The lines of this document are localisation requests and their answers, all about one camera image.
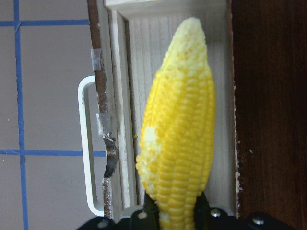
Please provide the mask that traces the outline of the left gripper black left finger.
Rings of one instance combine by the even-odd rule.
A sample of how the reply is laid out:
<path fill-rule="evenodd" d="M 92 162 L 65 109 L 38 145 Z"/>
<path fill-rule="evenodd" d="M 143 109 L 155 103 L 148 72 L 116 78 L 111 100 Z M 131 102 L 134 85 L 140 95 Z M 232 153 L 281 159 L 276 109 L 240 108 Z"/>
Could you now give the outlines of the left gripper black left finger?
<path fill-rule="evenodd" d="M 134 211 L 129 220 L 130 230 L 159 230 L 159 210 L 157 204 L 144 193 L 144 204 Z"/>

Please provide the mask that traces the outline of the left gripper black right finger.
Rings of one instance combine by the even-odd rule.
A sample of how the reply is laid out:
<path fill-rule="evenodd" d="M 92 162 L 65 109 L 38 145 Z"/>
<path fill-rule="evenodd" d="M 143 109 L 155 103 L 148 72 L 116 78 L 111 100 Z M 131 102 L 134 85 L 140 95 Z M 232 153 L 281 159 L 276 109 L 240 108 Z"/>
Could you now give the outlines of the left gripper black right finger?
<path fill-rule="evenodd" d="M 197 230 L 227 230 L 230 227 L 227 213 L 221 208 L 210 207 L 204 192 L 197 197 L 194 222 Z"/>

